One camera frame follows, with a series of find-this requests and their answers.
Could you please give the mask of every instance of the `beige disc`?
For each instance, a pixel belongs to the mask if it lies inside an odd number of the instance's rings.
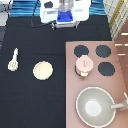
[[[48,79],[53,73],[52,65],[49,62],[42,61],[35,65],[33,69],[34,76],[39,80]]]

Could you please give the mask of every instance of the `black burner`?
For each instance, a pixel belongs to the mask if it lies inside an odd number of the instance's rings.
[[[103,76],[112,76],[115,72],[114,66],[109,62],[100,63],[98,70]]]
[[[77,57],[81,57],[82,55],[88,55],[89,53],[89,50],[86,46],[84,45],[78,45],[75,47],[74,49],[74,54],[77,56]]]
[[[96,54],[100,57],[108,57],[111,54],[111,49],[106,45],[99,45],[96,48]]]

